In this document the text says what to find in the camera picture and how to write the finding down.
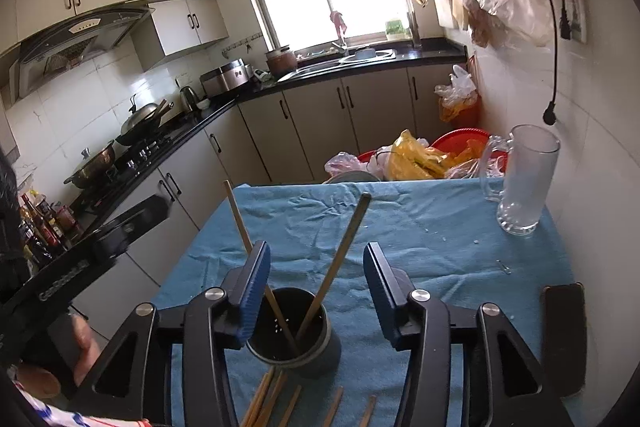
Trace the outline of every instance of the black cable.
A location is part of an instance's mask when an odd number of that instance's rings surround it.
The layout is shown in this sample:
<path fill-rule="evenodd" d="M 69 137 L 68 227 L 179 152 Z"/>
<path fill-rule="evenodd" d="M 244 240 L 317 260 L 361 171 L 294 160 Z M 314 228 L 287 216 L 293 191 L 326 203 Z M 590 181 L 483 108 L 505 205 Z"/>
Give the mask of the black cable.
<path fill-rule="evenodd" d="M 569 17 L 566 15 L 566 0 L 562 0 L 562 10 L 560 12 L 560 36 L 566 40 L 571 40 L 571 26 L 569 26 Z"/>
<path fill-rule="evenodd" d="M 547 125 L 553 125 L 556 123 L 556 93 L 558 92 L 558 23 L 556 23 L 556 10 L 554 9 L 554 1 L 549 0 L 549 6 L 551 6 L 551 18 L 554 22 L 554 93 L 551 98 L 551 102 L 546 106 L 545 112 L 542 115 L 542 120 Z"/>

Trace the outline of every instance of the black phone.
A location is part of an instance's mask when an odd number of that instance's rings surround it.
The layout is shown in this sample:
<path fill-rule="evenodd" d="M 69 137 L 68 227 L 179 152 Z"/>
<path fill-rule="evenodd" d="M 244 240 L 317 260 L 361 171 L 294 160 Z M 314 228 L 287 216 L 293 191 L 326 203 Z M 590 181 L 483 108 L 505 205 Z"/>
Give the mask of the black phone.
<path fill-rule="evenodd" d="M 587 366 L 587 318 L 581 283 L 542 290 L 542 367 L 559 396 L 584 387 Z"/>

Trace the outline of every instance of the brand logo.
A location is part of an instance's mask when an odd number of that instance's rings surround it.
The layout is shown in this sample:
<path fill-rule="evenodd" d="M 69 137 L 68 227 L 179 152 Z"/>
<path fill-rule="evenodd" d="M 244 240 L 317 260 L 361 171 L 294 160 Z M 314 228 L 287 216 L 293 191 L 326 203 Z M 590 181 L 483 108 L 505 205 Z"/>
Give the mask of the brand logo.
<path fill-rule="evenodd" d="M 57 292 L 62 286 L 67 284 L 71 279 L 78 275 L 82 270 L 89 266 L 89 262 L 82 259 L 76 266 L 74 266 L 69 272 L 65 273 L 60 279 L 55 281 L 48 290 L 38 294 L 38 300 L 41 302 L 46 301 L 55 292 Z"/>

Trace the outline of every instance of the range hood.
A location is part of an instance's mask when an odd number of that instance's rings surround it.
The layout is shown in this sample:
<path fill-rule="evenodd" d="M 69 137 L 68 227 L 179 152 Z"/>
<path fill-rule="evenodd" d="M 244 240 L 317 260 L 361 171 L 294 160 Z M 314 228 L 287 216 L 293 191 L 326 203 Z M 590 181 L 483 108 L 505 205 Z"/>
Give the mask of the range hood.
<path fill-rule="evenodd" d="M 24 40 L 20 57 L 9 73 L 11 102 L 24 98 L 60 73 L 109 51 L 149 13 L 147 8 L 104 8 L 66 20 Z"/>

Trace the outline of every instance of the glass mug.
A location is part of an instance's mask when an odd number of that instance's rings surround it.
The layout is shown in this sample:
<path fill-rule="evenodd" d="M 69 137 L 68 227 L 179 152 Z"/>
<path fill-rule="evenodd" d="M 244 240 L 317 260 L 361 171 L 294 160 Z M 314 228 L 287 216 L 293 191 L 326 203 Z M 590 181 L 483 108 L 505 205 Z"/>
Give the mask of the glass mug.
<path fill-rule="evenodd" d="M 492 153 L 508 154 L 503 190 L 493 190 L 487 179 Z M 532 233 L 545 206 L 551 179 L 556 170 L 560 140 L 537 125 L 517 125 L 510 139 L 492 136 L 480 158 L 480 186 L 489 201 L 498 201 L 496 217 L 500 226 L 513 235 Z"/>

